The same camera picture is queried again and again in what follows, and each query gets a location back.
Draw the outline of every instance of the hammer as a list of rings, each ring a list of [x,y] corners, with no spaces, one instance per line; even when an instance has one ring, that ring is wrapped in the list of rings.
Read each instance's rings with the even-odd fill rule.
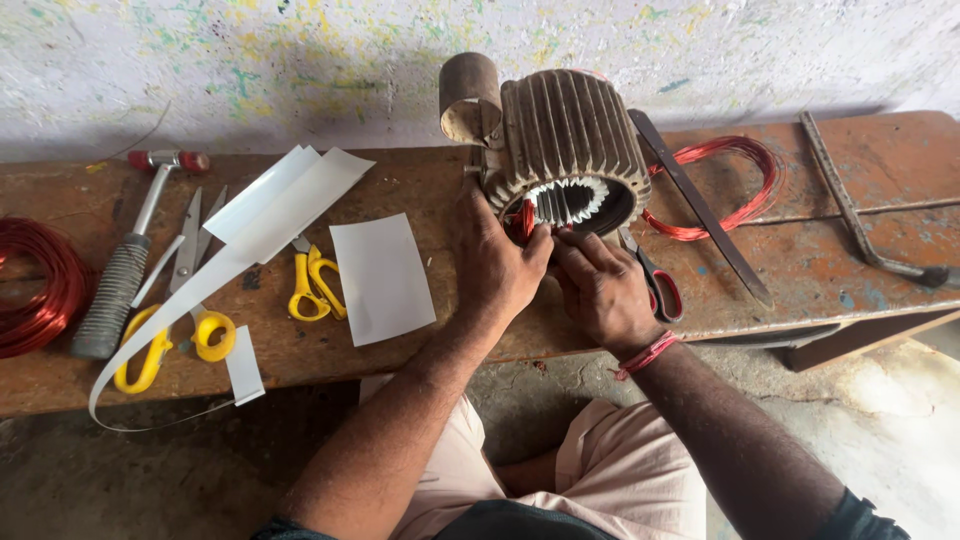
[[[210,158],[203,152],[135,150],[127,154],[127,161],[141,170],[156,169],[156,175],[136,217],[132,233],[124,234],[123,241],[113,250],[97,285],[93,303],[73,337],[70,354],[77,358],[106,360],[113,356],[123,334],[124,323],[127,322],[130,303],[143,280],[150,250],[147,227],[170,173],[178,168],[198,172],[210,168]]]

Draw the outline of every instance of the scissor blade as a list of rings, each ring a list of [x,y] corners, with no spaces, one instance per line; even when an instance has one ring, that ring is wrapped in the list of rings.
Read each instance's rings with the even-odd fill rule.
[[[639,249],[639,246],[636,245],[634,236],[630,234],[630,229],[627,227],[621,227],[617,229],[617,231],[620,233],[620,239],[623,240],[624,247],[626,247],[627,251],[629,251],[630,254],[636,258],[636,250]]]
[[[193,269],[197,264],[197,236],[200,229],[200,199],[203,195],[203,189],[197,188],[197,192],[190,201],[190,206],[186,210],[186,217],[183,218],[183,244],[177,250],[176,263],[174,264],[174,275],[170,278],[170,288],[167,294],[171,295],[177,292],[190,276],[193,276]]]
[[[224,207],[224,202],[227,200],[227,187],[224,186],[220,190],[220,195],[217,196],[217,200],[213,202],[213,207],[210,209],[210,213],[206,215],[204,223],[210,221],[210,218],[213,217],[221,208]],[[207,229],[200,228],[200,231],[197,233],[197,258],[194,260],[193,271],[196,272],[200,267],[200,261],[204,258],[204,253],[206,253],[206,248],[210,247],[210,240],[213,239],[213,234],[210,233]]]
[[[302,233],[290,241],[290,245],[301,253],[310,253],[310,240],[306,239]]]

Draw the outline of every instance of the man's right hand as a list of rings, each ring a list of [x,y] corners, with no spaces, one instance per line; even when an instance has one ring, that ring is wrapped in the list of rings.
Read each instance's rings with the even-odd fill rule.
[[[601,347],[626,361],[660,337],[643,267],[626,251],[594,233],[560,231],[553,241],[566,314]]]

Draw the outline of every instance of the wooden workbench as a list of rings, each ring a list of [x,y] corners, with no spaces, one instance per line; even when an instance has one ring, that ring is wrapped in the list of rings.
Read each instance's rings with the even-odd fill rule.
[[[859,208],[870,237],[890,258],[917,264],[960,263],[960,129],[939,112],[909,112],[820,122],[820,129]],[[772,124],[665,134],[671,148],[718,135],[748,135],[778,152],[787,183],[778,203],[731,237],[772,292],[777,308],[765,311],[748,295],[708,240],[679,242],[647,231],[640,244],[680,285],[686,304],[677,332],[696,340],[739,333],[852,321],[960,307],[960,292],[931,290],[866,266],[855,251],[816,168],[799,124]],[[292,320],[286,311],[293,290],[293,254],[280,252],[223,287],[204,304],[236,324],[250,325],[267,388],[346,380],[398,368],[456,306],[455,276],[447,230],[467,147],[358,150],[377,165],[307,231],[328,257],[336,257],[328,227],[406,212],[426,266],[438,322],[401,337],[354,348],[348,323],[326,317]],[[180,229],[196,186],[208,186],[205,204],[223,184],[230,197],[278,156],[215,156],[206,174],[179,171],[163,192],[149,230],[154,245],[148,268]],[[122,160],[87,169],[88,162],[0,164],[0,214],[32,217],[60,228],[95,268],[131,229],[152,173]],[[686,167],[718,215],[749,199],[760,186],[753,166],[722,158]],[[669,179],[654,179],[650,209],[677,225],[695,219]],[[634,223],[637,233],[644,223]],[[219,245],[214,240],[213,249]],[[160,282],[167,283],[167,273]],[[25,258],[8,261],[0,274],[0,299],[29,298],[42,283]],[[163,287],[155,286],[158,301]],[[183,317],[173,341],[192,331]],[[70,332],[30,355],[0,359],[0,417],[83,407],[104,362],[66,354]],[[564,355],[595,345],[567,320],[559,287],[544,281],[491,352],[490,361]],[[101,405],[229,392],[223,362],[209,364],[175,347],[149,390],[124,395],[109,385]]]

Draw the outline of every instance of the paint-splattered wall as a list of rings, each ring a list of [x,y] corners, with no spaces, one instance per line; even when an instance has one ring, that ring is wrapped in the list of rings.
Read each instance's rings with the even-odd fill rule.
[[[956,2],[80,0],[0,6],[0,160],[444,144],[437,73],[606,74],[670,128],[960,113]]]

